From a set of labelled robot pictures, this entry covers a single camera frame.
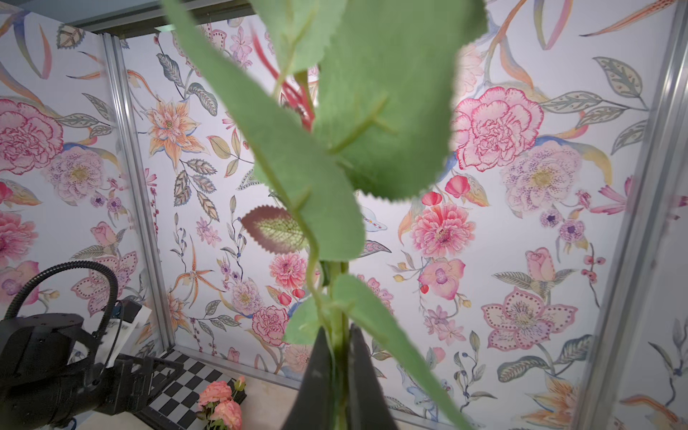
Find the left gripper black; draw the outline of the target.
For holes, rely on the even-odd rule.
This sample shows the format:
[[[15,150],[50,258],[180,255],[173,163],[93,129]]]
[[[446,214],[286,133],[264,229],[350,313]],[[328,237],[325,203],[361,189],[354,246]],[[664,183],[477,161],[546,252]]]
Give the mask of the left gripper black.
[[[174,360],[120,355],[100,380],[94,410],[110,416],[139,412],[183,373]]]

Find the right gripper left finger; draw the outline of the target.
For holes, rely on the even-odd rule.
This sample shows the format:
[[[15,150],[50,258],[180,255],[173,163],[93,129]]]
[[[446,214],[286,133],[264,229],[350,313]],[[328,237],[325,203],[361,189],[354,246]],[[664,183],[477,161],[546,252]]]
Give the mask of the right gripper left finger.
[[[324,328],[319,330],[297,398],[282,430],[327,430],[333,426],[333,360]]]

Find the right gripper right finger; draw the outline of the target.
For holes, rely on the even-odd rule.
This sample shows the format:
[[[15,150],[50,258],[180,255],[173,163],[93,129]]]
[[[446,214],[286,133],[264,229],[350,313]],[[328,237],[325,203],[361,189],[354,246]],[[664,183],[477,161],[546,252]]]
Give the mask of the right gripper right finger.
[[[348,428],[350,430],[398,430],[374,372],[362,330],[349,330]]]

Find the pink flower stem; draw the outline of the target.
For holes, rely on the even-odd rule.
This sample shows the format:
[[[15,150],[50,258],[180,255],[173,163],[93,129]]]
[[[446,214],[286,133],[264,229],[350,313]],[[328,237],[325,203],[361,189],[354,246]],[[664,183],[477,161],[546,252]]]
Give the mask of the pink flower stem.
[[[274,93],[202,34],[179,1],[163,9],[254,154],[279,205],[243,218],[265,250],[308,250],[308,298],[283,338],[333,360],[333,426],[348,428],[349,330],[358,326],[401,365],[457,429],[469,421],[383,301],[349,272],[367,233],[357,194],[420,195],[448,159],[458,55],[487,31],[481,1],[255,1],[277,60]]]
[[[204,423],[204,429],[242,429],[240,402],[245,399],[246,386],[245,377],[240,376],[229,382],[213,382],[200,394],[197,417]]]

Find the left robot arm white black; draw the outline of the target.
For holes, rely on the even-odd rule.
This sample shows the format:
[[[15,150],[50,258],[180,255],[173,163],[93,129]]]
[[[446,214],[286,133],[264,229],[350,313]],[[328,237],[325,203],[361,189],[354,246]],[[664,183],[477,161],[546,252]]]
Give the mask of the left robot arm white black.
[[[105,303],[96,331],[84,329],[77,314],[22,316],[24,302],[43,281],[76,269],[104,279]],[[183,366],[161,358],[122,353],[126,330],[147,310],[118,297],[115,272],[102,263],[72,261],[18,281],[1,276],[11,302],[1,321],[1,427],[65,428],[89,411],[109,416],[137,413],[183,373]]]

